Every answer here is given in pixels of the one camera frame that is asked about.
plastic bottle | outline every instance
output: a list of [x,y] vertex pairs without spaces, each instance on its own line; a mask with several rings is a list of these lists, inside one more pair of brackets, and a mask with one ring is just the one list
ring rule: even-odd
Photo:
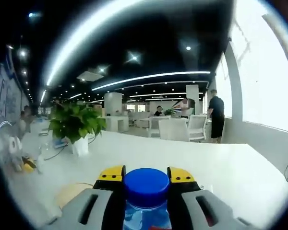
[[123,230],[171,229],[167,211],[168,176],[157,169],[136,169],[124,178],[127,196]]

white office chair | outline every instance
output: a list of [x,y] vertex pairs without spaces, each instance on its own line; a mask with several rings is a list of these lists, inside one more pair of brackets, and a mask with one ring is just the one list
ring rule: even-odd
[[188,133],[190,140],[206,140],[205,125],[207,116],[190,115],[188,122]]
[[151,138],[152,135],[156,137],[160,137],[160,130],[159,130],[159,121],[160,120],[169,120],[170,117],[167,116],[151,116],[149,118],[149,128],[147,128],[148,137]]
[[189,133],[185,119],[169,119],[159,121],[160,138],[189,142]]

black shirt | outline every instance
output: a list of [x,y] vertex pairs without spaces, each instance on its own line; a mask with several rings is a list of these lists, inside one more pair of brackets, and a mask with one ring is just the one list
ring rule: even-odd
[[162,114],[162,112],[159,112],[159,111],[155,112],[155,116],[160,116],[160,114]]
[[213,109],[211,117],[224,117],[224,102],[221,98],[214,96],[209,103],[209,109]]

potted plant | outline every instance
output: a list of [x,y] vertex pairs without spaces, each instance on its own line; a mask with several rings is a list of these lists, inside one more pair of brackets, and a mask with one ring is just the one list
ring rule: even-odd
[[101,134],[106,122],[100,112],[85,105],[58,104],[50,114],[49,130],[53,138],[68,138],[72,152],[78,156],[88,154],[88,134]]
[[173,109],[167,109],[164,111],[164,116],[172,116],[175,114],[175,111]]

green plant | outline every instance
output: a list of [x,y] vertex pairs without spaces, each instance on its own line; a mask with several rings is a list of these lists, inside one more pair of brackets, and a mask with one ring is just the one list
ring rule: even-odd
[[101,134],[106,122],[100,118],[101,113],[85,105],[59,104],[50,114],[49,130],[57,138],[67,137],[73,144],[88,133]]
[[173,109],[167,109],[166,111],[164,111],[165,116],[169,116],[169,115],[172,116],[174,114],[175,114],[175,112]]

